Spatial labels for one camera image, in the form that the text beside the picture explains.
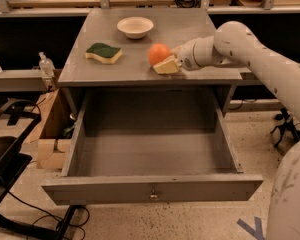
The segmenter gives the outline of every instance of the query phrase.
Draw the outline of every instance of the drawer handle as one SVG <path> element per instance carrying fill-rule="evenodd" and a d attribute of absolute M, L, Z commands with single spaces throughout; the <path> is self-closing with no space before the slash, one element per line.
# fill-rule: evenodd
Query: drawer handle
<path fill-rule="evenodd" d="M 158 201 L 159 200 L 159 196 L 156 194 L 156 191 L 153 189 L 151 195 L 149 196 L 149 199 L 151 201 Z"/>

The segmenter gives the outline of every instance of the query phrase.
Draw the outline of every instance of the yellow sponge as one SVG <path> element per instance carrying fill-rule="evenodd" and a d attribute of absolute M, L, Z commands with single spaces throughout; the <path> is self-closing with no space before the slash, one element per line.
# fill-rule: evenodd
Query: yellow sponge
<path fill-rule="evenodd" d="M 93 44 L 85 53 L 87 59 L 96 59 L 103 64 L 114 64 L 122 55 L 121 48 L 104 43 Z"/>
<path fill-rule="evenodd" d="M 153 66 L 153 69 L 158 74 L 174 74 L 179 72 L 179 66 L 174 55 L 170 55 L 164 61 L 159 62 Z"/>

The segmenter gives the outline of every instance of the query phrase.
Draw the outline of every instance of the open drawer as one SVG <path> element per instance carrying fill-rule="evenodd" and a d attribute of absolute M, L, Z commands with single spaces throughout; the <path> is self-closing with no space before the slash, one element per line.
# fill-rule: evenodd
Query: open drawer
<path fill-rule="evenodd" d="M 46 180 L 56 204 L 248 200 L 245 175 L 212 90 L 88 89 L 62 176 Z"/>

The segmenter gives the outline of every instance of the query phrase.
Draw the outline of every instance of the green sponge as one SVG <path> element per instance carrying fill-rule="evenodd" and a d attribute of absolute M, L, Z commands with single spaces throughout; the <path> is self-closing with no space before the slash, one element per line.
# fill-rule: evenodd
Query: green sponge
<path fill-rule="evenodd" d="M 96 59 L 103 64 L 114 64 L 121 55 L 121 48 L 104 43 L 95 43 L 86 51 L 87 59 Z"/>

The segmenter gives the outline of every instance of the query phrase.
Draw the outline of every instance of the orange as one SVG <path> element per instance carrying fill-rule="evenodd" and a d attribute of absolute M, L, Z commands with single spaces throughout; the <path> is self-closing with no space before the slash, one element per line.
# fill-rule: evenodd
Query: orange
<path fill-rule="evenodd" d="M 171 55 L 169 47 L 165 44 L 153 44 L 148 51 L 148 61 L 153 66 Z"/>

